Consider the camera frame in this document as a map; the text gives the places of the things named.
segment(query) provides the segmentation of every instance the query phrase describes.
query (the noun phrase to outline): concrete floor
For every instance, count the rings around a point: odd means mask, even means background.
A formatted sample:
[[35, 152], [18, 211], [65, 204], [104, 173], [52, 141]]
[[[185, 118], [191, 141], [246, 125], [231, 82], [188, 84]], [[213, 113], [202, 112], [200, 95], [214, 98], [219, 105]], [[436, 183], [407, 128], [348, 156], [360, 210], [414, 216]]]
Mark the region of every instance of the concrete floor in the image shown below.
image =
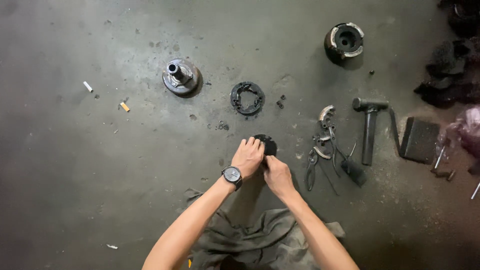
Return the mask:
[[[341, 22], [366, 34], [359, 66], [341, 68], [324, 53], [325, 33]], [[397, 156], [386, 113], [362, 189], [343, 175], [335, 196], [318, 167], [311, 192], [302, 182], [327, 105], [337, 107], [345, 151], [362, 138], [354, 97], [391, 101], [403, 125], [410, 115], [445, 124], [462, 109], [435, 110], [412, 92], [432, 48], [454, 38], [433, 0], [4, 0], [0, 37], [2, 268], [140, 268], [184, 206], [183, 192], [207, 190], [240, 140], [259, 133], [277, 142], [324, 221], [342, 224], [362, 268], [480, 265], [470, 157], [453, 154], [456, 164], [445, 167], [458, 169], [453, 182], [433, 178]], [[189, 57], [211, 85], [187, 99], [166, 91], [161, 71], [175, 57]], [[266, 94], [248, 120], [229, 104], [246, 80]], [[117, 109], [127, 97], [129, 113]], [[229, 131], [207, 128], [220, 120]], [[225, 205], [238, 223], [283, 207], [261, 182], [239, 194]]]

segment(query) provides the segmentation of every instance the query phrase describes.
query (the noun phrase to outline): watch face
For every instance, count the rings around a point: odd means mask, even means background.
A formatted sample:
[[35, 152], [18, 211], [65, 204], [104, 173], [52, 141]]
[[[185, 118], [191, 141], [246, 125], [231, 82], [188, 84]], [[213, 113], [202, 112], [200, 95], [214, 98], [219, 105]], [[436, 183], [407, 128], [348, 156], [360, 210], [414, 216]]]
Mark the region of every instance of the watch face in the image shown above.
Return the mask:
[[223, 172], [225, 179], [229, 182], [236, 182], [240, 179], [240, 171], [235, 167], [228, 167]]

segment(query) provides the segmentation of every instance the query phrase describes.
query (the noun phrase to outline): right hand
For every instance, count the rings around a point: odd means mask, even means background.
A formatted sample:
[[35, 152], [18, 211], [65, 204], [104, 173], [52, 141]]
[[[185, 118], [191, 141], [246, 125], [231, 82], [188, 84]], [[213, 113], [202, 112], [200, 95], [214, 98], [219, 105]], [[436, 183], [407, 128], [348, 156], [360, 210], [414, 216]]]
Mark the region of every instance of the right hand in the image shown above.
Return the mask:
[[279, 161], [274, 156], [266, 156], [268, 168], [264, 170], [265, 182], [272, 192], [280, 199], [288, 197], [295, 192], [292, 175], [288, 165]]

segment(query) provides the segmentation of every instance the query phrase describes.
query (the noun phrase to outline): left hand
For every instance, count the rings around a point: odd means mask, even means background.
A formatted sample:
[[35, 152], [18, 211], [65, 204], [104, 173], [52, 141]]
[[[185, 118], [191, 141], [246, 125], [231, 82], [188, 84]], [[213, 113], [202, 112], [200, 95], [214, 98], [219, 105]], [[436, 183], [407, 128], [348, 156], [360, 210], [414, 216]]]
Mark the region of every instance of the left hand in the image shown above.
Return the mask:
[[242, 179], [250, 177], [264, 159], [265, 145], [259, 139], [243, 139], [233, 156], [232, 166], [240, 169]]

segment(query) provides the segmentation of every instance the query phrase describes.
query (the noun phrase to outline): person's arm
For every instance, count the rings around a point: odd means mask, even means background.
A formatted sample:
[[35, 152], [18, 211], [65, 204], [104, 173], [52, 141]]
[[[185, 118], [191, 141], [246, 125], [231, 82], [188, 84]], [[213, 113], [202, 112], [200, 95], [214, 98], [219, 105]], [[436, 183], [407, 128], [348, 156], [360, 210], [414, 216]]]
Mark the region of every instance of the person's arm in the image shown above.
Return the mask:
[[320, 269], [358, 270], [342, 244], [295, 190], [288, 166], [274, 156], [267, 156], [266, 161], [268, 169], [264, 171], [265, 181], [295, 216]]
[[[242, 140], [240, 143], [232, 159], [232, 166], [240, 170], [242, 179], [245, 181], [258, 169], [263, 157], [263, 143], [250, 137], [248, 141]], [[233, 191], [235, 191], [235, 185], [228, 183], [221, 176], [163, 233], [148, 254], [142, 269], [172, 270], [179, 268], [213, 214]]]

